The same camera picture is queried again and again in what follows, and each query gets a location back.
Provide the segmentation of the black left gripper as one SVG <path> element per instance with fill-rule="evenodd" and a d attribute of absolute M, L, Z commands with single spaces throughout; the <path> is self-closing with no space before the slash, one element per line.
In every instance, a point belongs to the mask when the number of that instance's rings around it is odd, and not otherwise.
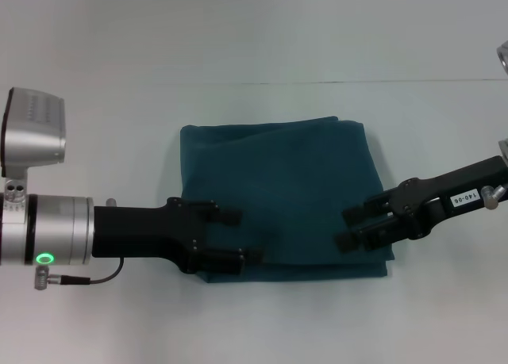
<path fill-rule="evenodd" d="M 260 265 L 260 247 L 232 250 L 205 247 L 206 223 L 237 226 L 243 213 L 222 209 L 215 201 L 170 197 L 159 208 L 94 208 L 95 258 L 161 258 L 184 274 L 240 275 Z"/>

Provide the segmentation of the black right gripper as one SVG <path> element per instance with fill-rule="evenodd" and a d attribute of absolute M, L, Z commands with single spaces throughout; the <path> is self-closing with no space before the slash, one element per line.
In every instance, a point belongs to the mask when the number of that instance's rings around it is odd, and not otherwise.
<path fill-rule="evenodd" d="M 502 184 L 499 155 L 435 178 L 408 179 L 395 191 L 384 191 L 344 210 L 346 230 L 335 236 L 335 243 L 341 253 L 349 253 L 426 237 L 440 222 L 481 209 L 481 189 Z"/>

